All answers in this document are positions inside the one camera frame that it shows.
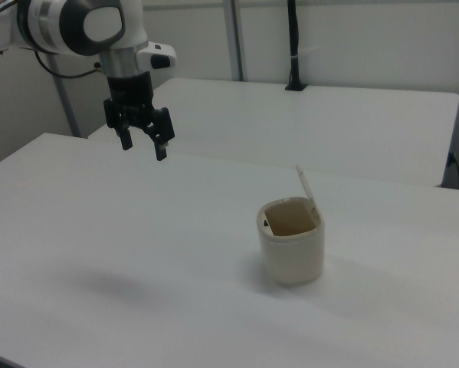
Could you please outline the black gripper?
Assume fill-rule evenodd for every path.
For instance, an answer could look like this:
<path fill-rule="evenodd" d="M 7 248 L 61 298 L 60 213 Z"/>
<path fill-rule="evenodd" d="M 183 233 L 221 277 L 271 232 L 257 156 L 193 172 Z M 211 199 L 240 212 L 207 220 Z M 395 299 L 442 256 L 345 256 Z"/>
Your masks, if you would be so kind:
<path fill-rule="evenodd" d="M 166 147 L 175 137 L 169 110 L 154 109 L 150 72 L 133 77 L 108 77 L 110 98 L 103 101 L 107 126 L 115 130 L 123 150 L 133 147 L 129 127 L 136 127 L 154 143 L 156 159 L 167 157 Z"/>

